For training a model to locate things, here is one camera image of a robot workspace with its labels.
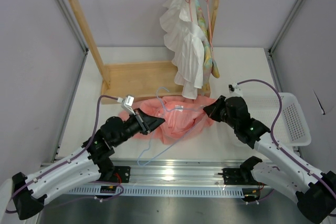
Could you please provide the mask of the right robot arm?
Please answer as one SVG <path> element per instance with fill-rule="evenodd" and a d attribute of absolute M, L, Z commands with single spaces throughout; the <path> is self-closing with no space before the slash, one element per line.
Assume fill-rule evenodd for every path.
<path fill-rule="evenodd" d="M 271 167 L 260 158 L 251 157 L 252 164 L 240 170 L 239 176 L 244 183 L 257 181 L 272 187 L 292 200 L 313 223 L 322 223 L 332 214 L 335 173 L 324 173 L 280 144 L 267 126 L 250 116 L 242 97 L 220 96 L 204 111 L 213 121 L 226 123 L 242 143 L 274 163 Z"/>

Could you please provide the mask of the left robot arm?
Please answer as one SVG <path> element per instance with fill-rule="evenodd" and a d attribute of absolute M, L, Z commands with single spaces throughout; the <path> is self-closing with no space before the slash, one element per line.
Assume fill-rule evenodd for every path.
<path fill-rule="evenodd" d="M 14 175 L 14 212 L 20 220 L 26 220 L 73 188 L 96 180 L 110 182 L 115 170 L 110 159 L 114 148 L 138 133 L 152 133 L 164 122 L 165 119 L 148 115 L 141 109 L 135 109 L 125 121 L 118 116 L 108 118 L 92 137 L 69 156 L 33 174 Z"/>

